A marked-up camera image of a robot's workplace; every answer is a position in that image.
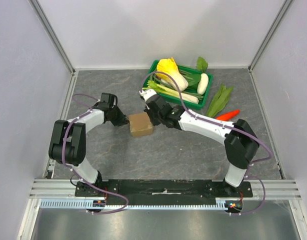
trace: white radish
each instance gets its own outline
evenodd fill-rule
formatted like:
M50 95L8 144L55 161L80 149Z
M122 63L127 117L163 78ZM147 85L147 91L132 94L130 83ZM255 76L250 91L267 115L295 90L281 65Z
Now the white radish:
M197 93L201 95L204 94L206 92L208 83L209 83L208 75L205 73L202 73L200 82L198 83Z

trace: orange carrot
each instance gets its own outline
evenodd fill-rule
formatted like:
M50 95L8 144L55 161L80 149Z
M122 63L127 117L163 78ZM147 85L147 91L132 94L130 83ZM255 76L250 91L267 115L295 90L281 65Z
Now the orange carrot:
M223 115L220 115L220 116L216 117L216 119L220 120L220 121L229 121L233 117L237 116L239 113L240 113L240 110L237 109L237 110L234 110L234 111L227 112Z

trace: white wall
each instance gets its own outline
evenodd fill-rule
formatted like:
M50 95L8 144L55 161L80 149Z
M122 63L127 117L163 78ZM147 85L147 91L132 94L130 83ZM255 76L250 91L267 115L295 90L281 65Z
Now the white wall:
M70 74L27 0L0 0L0 240L16 239Z
M39 0L75 68L248 66L283 0Z
M254 70L282 168L307 208L307 0L296 0Z

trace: black mounting plate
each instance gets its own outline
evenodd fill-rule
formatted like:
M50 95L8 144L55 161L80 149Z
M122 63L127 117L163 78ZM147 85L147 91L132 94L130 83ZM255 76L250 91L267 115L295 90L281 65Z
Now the black mounting plate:
M103 180L100 189L125 196L130 205L214 205L216 198L252 198L251 184L244 181L235 190L225 191L224 183L215 180ZM104 197L83 182L78 181L76 197ZM124 205L125 200L108 195L108 205Z

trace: green basket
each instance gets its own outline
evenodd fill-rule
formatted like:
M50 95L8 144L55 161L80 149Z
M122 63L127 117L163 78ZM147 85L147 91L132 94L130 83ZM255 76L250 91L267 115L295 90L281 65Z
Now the green basket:
M159 63L159 60L153 61L153 63L151 65L148 73L154 72L157 69L158 63ZM190 68L190 67L186 67L186 66L178 66L178 68L180 70L186 71L186 72L188 72L190 74L201 74L202 73L199 70L196 70L196 69L193 69L193 68ZM184 100L183 102L187 106L187 108L199 110L199 109L203 108L203 106L205 105L206 99L207 99L207 96L208 96L208 92L209 92L210 86L211 86L212 81L213 81L213 75L211 75L209 73L207 73L207 75L208 75L208 78L209 78L209 82L208 82L207 89L206 89L206 91L205 91L205 93L203 95L203 99L200 100L198 103L192 103L192 102ZM148 81L149 81L149 77L147 78L147 80L143 84L144 88L146 88L148 86ZM187 89L186 91L191 92L191 93L197 93L196 90ZM168 102L171 102L171 103L174 103L174 104L178 104L178 105L182 104L180 99L177 98L177 97L169 96L169 95L166 95L166 94L163 94L163 93L158 93L158 94L161 95Z

